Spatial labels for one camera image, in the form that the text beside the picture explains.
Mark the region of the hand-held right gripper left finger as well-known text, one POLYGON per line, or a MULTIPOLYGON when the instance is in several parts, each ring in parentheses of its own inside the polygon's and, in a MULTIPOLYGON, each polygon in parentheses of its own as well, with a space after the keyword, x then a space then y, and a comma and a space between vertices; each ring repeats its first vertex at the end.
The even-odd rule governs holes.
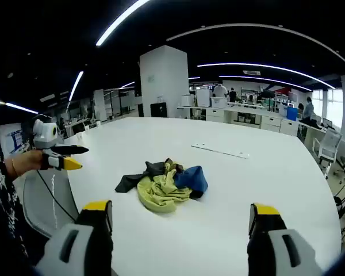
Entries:
POLYGON ((39 275, 114 275, 112 202, 87 204, 72 224, 47 241, 35 269, 39 275))

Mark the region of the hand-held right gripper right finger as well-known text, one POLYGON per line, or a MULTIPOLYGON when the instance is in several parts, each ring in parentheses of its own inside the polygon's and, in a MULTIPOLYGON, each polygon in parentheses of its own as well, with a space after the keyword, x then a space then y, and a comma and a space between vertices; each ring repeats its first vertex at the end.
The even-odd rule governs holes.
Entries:
POLYGON ((247 245, 249 275, 322 275, 313 247, 287 228, 276 208, 250 207, 247 245))

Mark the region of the person's left hand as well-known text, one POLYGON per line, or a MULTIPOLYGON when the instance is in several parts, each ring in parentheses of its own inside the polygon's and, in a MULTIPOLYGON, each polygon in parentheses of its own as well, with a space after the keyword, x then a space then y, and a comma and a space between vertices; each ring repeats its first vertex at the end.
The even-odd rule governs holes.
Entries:
POLYGON ((18 176, 22 176, 31 170, 41 169, 43 159, 43 152, 40 150, 32 149, 17 155, 13 159, 13 167, 18 176))

